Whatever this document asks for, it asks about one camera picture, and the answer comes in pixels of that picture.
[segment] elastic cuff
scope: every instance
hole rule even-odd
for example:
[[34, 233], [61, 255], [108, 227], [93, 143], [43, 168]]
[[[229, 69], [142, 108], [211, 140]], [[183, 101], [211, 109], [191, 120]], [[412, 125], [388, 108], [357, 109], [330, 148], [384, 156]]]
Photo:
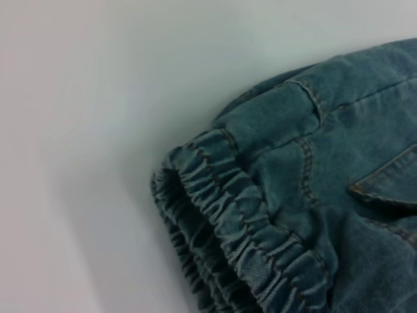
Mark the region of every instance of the elastic cuff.
[[152, 180], [200, 309], [325, 312], [321, 265], [298, 236], [271, 225], [225, 135], [213, 129], [177, 148]]

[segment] denim jeans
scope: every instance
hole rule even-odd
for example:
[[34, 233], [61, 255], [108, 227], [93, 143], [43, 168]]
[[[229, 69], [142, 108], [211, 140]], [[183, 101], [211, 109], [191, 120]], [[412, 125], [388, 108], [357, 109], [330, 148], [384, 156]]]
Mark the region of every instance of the denim jeans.
[[417, 40], [267, 80], [155, 202], [202, 312], [417, 312]]

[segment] white background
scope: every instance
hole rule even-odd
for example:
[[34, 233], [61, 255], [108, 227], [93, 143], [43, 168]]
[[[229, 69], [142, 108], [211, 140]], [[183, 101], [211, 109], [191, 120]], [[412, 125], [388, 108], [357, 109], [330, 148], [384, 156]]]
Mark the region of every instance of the white background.
[[415, 0], [0, 0], [0, 313], [197, 312], [149, 179], [239, 93]]

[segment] denim garment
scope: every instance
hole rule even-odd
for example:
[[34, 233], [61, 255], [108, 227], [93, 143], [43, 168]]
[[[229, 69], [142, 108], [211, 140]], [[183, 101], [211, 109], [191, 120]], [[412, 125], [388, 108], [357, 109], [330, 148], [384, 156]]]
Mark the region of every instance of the denim garment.
[[152, 193], [202, 312], [417, 312], [417, 40], [265, 81]]

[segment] pocket flap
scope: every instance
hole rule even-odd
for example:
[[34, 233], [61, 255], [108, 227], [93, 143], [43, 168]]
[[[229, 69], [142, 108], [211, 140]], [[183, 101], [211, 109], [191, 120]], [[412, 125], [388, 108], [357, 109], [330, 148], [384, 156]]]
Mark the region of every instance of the pocket flap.
[[417, 144], [349, 187], [364, 201], [417, 209]]

